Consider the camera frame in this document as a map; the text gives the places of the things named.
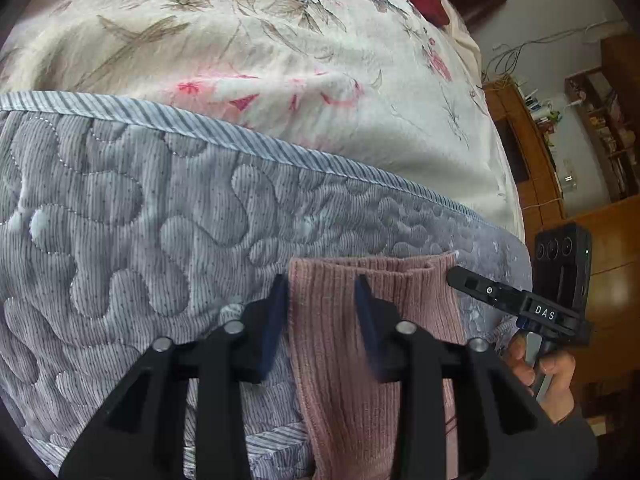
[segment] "silver bolt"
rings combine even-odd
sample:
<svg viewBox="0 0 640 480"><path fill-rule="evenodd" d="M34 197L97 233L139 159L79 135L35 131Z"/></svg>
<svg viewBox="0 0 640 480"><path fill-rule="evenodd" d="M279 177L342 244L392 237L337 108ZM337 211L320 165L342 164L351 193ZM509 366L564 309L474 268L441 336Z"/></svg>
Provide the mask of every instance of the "silver bolt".
<svg viewBox="0 0 640 480"><path fill-rule="evenodd" d="M415 323L412 323L411 321L401 321L400 323L398 323L396 325L396 330L399 333L404 334L404 335L411 335L417 329L418 329L418 327L415 325Z"/></svg>
<svg viewBox="0 0 640 480"><path fill-rule="evenodd" d="M239 334L242 330L244 330L244 324L242 324L242 321L233 320L225 323L225 332L228 334Z"/></svg>
<svg viewBox="0 0 640 480"><path fill-rule="evenodd" d="M168 337L162 336L153 341L151 343L151 348L153 348L156 352L166 352L171 346L173 346L174 342L171 341Z"/></svg>
<svg viewBox="0 0 640 480"><path fill-rule="evenodd" d="M474 352L486 352L489 349L489 343L481 337L470 339L467 344Z"/></svg>

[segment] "camera lens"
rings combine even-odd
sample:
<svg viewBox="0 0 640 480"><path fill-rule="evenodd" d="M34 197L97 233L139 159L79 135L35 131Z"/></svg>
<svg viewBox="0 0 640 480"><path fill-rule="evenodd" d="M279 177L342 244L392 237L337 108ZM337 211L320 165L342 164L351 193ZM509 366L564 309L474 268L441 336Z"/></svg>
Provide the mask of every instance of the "camera lens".
<svg viewBox="0 0 640 480"><path fill-rule="evenodd" d="M558 249L559 249L558 240L554 238L546 246L546 252L549 254L550 260L555 260L558 257Z"/></svg>
<svg viewBox="0 0 640 480"><path fill-rule="evenodd" d="M574 248L574 243L571 241L571 238L566 237L562 240L562 254L564 256L568 256L571 254L571 250Z"/></svg>

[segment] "pink ribbed sock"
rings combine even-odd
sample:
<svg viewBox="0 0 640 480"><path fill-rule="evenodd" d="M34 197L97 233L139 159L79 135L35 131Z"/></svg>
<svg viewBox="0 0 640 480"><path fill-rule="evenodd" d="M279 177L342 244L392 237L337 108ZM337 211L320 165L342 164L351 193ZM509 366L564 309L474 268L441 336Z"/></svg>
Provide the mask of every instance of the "pink ribbed sock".
<svg viewBox="0 0 640 480"><path fill-rule="evenodd" d="M454 264L453 254L290 261L289 343L316 459L314 480L383 480L391 471L399 384L377 384L370 374L354 280L366 275L374 295L393 302L403 319L461 344L458 301L446 283L446 270ZM450 385L445 403L446 420L453 420ZM455 422L446 430L447 475L455 478Z"/></svg>

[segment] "striped fabric border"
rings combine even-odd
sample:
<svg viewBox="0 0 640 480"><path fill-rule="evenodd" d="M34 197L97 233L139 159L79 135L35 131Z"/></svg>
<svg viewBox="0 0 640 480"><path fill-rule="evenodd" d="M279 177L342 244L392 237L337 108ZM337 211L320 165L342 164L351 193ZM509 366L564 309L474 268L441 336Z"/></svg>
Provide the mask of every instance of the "striped fabric border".
<svg viewBox="0 0 640 480"><path fill-rule="evenodd" d="M488 224L472 209L388 171L343 156L308 150L235 124L152 101L71 92L12 92L0 94L0 110L78 115L181 134L273 162L404 191Z"/></svg>

